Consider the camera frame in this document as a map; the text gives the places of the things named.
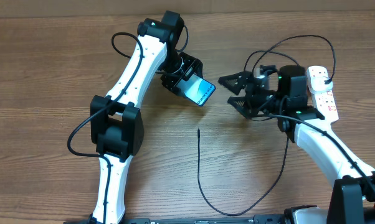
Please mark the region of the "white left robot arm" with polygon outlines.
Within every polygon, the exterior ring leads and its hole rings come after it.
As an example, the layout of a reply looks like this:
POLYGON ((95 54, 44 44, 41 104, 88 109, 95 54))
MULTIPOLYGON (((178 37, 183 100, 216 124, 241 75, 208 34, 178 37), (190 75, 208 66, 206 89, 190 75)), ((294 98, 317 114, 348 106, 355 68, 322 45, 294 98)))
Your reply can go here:
POLYGON ((120 223, 125 214, 128 168, 144 137, 141 103, 157 71, 162 84, 175 95, 202 106, 214 86, 202 77, 202 63, 176 49, 182 17, 166 11, 160 21, 145 19, 138 25, 137 44, 118 83, 107 95, 90 104, 91 140, 100 161, 97 206, 89 223, 120 223))

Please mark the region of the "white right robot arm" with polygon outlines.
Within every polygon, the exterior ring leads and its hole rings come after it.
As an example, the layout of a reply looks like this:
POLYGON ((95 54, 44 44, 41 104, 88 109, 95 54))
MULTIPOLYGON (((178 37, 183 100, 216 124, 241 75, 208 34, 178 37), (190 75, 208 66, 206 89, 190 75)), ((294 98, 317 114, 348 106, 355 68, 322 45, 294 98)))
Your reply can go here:
POLYGON ((304 205, 284 211, 282 223, 375 223, 375 169, 333 132, 325 115, 308 105, 307 77, 299 65, 263 66, 219 78, 234 93, 227 102, 243 117, 277 119, 278 128, 324 173, 333 191, 327 210, 304 205))

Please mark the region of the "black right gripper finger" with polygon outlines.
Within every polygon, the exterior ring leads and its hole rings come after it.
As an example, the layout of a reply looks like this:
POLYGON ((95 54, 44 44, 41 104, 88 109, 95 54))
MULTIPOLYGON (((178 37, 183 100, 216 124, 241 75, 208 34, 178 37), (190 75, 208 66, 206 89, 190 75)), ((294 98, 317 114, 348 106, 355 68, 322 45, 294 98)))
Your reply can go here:
POLYGON ((239 95, 240 91, 243 90, 249 83, 252 77, 252 72, 243 71, 232 75, 220 77, 218 83, 223 87, 227 88, 230 92, 235 95, 239 95))
POLYGON ((247 104, 247 99, 244 96, 229 97, 227 103, 233 106, 244 118, 252 119, 251 109, 247 104))

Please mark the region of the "Samsung Galaxy smartphone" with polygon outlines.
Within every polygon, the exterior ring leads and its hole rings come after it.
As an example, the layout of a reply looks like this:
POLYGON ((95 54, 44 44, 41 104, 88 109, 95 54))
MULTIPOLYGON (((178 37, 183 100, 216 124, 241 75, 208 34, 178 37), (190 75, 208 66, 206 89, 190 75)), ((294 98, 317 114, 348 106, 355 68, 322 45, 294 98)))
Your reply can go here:
POLYGON ((203 106, 216 90, 213 84, 197 75, 192 75, 188 81, 181 80, 177 87, 182 96, 198 106, 203 106))

